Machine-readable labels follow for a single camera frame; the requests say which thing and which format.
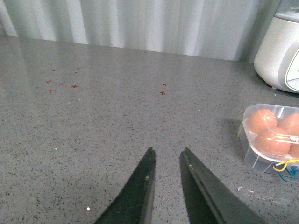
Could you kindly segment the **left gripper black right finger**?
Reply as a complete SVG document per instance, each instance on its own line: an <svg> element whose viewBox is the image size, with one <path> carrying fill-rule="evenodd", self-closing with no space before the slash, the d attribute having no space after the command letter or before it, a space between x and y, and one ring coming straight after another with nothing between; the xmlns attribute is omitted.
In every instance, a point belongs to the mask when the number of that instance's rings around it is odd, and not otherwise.
<svg viewBox="0 0 299 224"><path fill-rule="evenodd" d="M191 224L265 224L188 148L180 154L180 172Z"/></svg>

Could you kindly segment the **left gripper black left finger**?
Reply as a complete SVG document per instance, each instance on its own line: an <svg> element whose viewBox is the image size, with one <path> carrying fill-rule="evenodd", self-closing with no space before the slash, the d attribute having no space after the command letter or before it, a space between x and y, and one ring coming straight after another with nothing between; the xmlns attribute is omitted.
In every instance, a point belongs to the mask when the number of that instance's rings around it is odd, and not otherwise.
<svg viewBox="0 0 299 224"><path fill-rule="evenodd" d="M96 224L150 224L155 194L156 153L149 147L119 195Z"/></svg>

